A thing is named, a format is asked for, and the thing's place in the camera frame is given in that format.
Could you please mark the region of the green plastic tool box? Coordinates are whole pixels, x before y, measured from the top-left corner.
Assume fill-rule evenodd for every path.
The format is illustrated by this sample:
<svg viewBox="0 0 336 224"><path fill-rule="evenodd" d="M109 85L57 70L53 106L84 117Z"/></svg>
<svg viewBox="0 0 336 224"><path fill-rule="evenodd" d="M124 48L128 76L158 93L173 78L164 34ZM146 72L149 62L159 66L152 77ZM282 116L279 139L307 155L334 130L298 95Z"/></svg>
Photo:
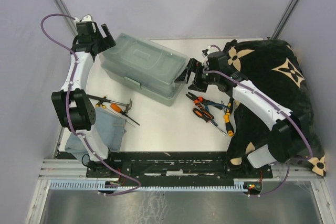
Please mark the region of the green plastic tool box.
<svg viewBox="0 0 336 224"><path fill-rule="evenodd" d="M116 45L100 54L101 67L122 85L171 106L181 85L175 79L188 56L146 39L121 33Z"/></svg>

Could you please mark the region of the black handled claw hammer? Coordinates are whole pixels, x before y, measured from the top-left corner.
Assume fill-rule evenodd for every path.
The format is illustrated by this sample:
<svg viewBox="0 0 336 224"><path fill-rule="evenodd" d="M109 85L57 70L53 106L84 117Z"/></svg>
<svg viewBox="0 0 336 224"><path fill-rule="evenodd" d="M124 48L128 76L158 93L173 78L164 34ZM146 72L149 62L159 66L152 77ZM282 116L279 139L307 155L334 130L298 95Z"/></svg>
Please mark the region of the black handled claw hammer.
<svg viewBox="0 0 336 224"><path fill-rule="evenodd" d="M87 96L88 96L88 98L93 99L93 100L94 100L94 97L96 97L95 95L90 95L90 94L88 94ZM129 100L128 103L120 103L120 102L115 102L115 101L112 101L112 100L109 100L109 99L106 98L106 101L104 103L110 103L110 104L115 103L126 113L128 113L128 111L132 108L132 100L131 99Z"/></svg>

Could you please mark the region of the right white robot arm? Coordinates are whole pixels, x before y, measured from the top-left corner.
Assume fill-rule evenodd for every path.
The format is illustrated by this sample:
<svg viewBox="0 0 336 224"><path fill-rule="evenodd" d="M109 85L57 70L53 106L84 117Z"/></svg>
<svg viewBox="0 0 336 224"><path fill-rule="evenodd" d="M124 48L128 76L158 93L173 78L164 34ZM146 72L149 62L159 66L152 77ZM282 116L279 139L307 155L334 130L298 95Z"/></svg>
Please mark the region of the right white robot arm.
<svg viewBox="0 0 336 224"><path fill-rule="evenodd" d="M206 92L209 85L216 85L220 91L250 109L271 132L270 143L251 151L247 161L242 162L243 175L254 177L260 167L274 162L284 163L296 157L302 148L306 148L308 156L312 157L306 116L295 116L290 109L261 92L245 75L229 65L227 54L213 52L203 62L190 59L174 81L188 83L191 74L195 76L190 90Z"/></svg>

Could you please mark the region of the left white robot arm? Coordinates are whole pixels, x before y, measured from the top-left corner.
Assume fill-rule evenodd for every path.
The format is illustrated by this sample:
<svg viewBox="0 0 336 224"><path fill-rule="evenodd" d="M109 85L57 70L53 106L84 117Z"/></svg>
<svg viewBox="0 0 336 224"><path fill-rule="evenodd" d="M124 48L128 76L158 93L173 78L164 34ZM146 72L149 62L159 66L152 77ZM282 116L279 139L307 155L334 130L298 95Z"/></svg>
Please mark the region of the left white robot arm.
<svg viewBox="0 0 336 224"><path fill-rule="evenodd" d="M103 143L97 128L96 111L85 92L89 72L98 54L116 45L106 24L101 28L90 15L75 19L78 35L75 36L71 53L71 64L64 85L60 91L51 95L62 127L79 137L93 162L99 162L98 171L105 177L112 176L116 171L115 162L107 159L109 149Z"/></svg>

